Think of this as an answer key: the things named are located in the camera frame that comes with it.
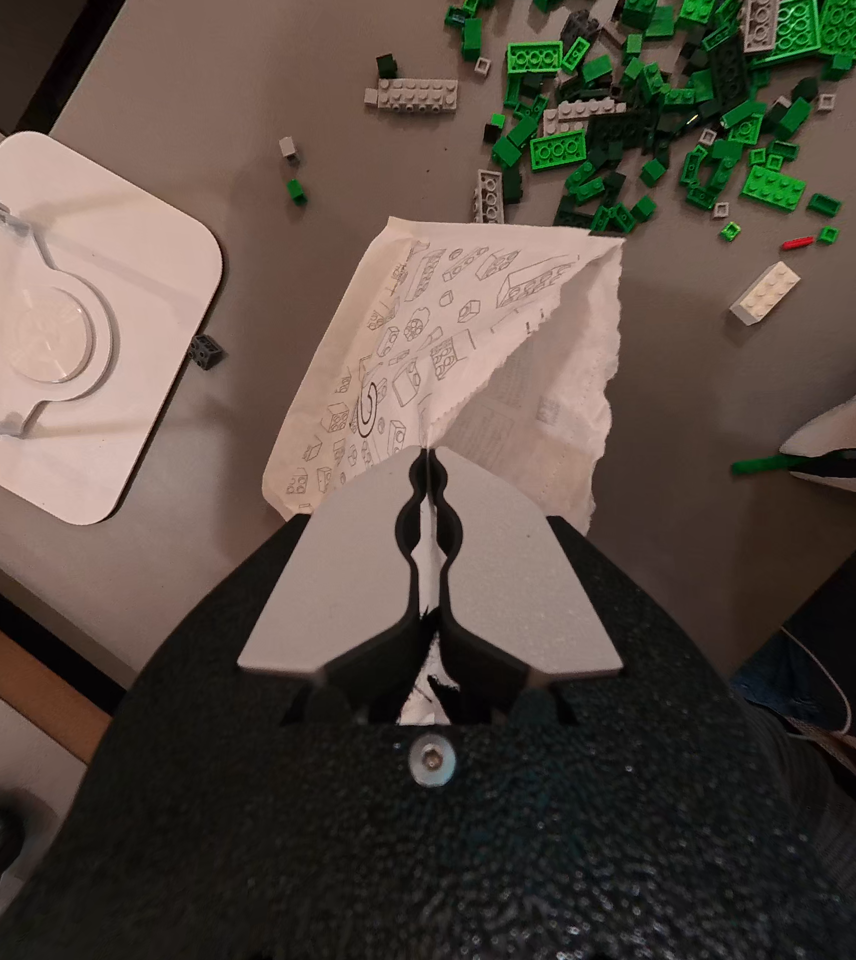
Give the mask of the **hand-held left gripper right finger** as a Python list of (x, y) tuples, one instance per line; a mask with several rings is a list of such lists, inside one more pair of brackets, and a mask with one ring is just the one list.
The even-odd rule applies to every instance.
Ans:
[(623, 661), (541, 508), (446, 447), (432, 451), (440, 653), (469, 690), (617, 675)]

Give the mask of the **pile of mixed toy bricks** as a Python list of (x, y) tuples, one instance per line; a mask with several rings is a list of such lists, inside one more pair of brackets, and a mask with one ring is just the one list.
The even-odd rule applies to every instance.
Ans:
[(797, 138), (836, 94), (822, 89), (856, 66), (856, 2), (614, 2), (602, 22), (572, 9), (557, 39), (506, 45), (503, 129), (492, 174), (476, 190), (475, 218), (523, 196), (531, 173), (571, 168), (554, 225), (630, 234), (657, 210), (650, 192), (669, 174), (675, 142), (696, 137), (677, 173), (686, 203), (741, 227), (722, 199), (738, 192), (791, 213), (806, 183), (789, 171)]

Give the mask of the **white base book stand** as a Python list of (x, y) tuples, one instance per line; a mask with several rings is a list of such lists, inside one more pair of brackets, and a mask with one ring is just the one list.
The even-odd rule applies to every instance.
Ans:
[(37, 132), (0, 143), (0, 487), (117, 508), (218, 290), (202, 223)]

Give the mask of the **white printed paper bag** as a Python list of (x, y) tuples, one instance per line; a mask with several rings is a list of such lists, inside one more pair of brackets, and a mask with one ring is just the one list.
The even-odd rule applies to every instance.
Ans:
[[(558, 520), (585, 532), (611, 424), (622, 246), (573, 227), (391, 218), (291, 403), (263, 478), (287, 521), (301, 515), (305, 527), (351, 480), (403, 449), (427, 451), (420, 517), (431, 504), (437, 546), (423, 552), (440, 658), (432, 451), (505, 480), (553, 530)], [(459, 686), (485, 713), (509, 713), (524, 690)]]

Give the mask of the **white brick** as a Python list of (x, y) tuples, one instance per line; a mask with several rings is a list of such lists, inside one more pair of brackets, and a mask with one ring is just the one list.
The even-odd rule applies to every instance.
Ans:
[(728, 311), (745, 326), (754, 326), (767, 318), (800, 280), (789, 266), (777, 261), (736, 298)]

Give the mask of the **light grey long brick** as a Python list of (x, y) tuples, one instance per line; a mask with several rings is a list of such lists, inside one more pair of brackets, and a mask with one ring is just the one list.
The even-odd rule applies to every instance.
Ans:
[(364, 90), (369, 109), (396, 114), (452, 114), (458, 107), (455, 78), (380, 78)]

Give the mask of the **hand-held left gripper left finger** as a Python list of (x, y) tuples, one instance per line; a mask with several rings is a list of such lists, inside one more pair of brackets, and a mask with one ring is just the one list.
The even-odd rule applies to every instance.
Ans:
[(249, 673), (401, 687), (430, 647), (412, 551), (427, 451), (407, 447), (330, 494), (308, 520), (238, 659)]

